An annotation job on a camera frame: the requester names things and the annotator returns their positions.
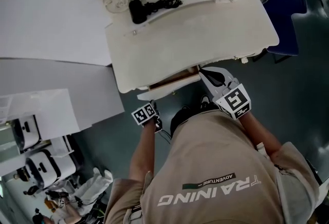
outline shoe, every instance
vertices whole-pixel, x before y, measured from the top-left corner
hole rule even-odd
[[[203,95],[200,101],[200,109],[206,108],[210,104],[210,99],[207,95]]]
[[[94,175],[100,175],[101,174],[101,172],[99,171],[99,169],[97,168],[97,167],[94,167],[93,168],[93,172],[94,172]]]
[[[113,175],[112,175],[112,173],[109,170],[104,170],[104,177],[106,179],[111,180],[111,182],[113,182]]]

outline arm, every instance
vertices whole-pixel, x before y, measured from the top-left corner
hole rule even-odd
[[[70,217],[65,218],[64,221],[66,224],[75,224],[81,220],[81,216],[79,212],[72,207],[72,205],[69,203],[68,199],[65,199],[65,209],[70,214]]]
[[[148,171],[154,172],[154,120],[151,119],[143,128],[138,146],[130,162],[129,179],[144,183]]]
[[[247,136],[254,146],[263,142],[266,153],[272,159],[276,152],[281,148],[281,143],[271,134],[253,115],[251,112],[239,118],[242,126],[247,132]]]

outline gray floor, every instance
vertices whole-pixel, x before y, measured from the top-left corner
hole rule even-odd
[[[254,115],[282,143],[291,141],[325,180],[329,177],[329,20],[318,0],[307,0],[307,6],[307,14],[294,15],[299,56],[279,64],[267,54],[255,63],[229,60],[210,65],[227,68],[237,77],[251,97]],[[171,118],[183,105],[197,106],[206,90],[197,82],[158,100],[165,129],[169,131]],[[144,104],[137,100],[139,93],[121,95],[124,113],[74,135],[85,156],[86,178],[94,165],[111,170],[115,177],[127,177],[141,131],[131,117]],[[168,151],[168,143],[156,136],[156,171]]]

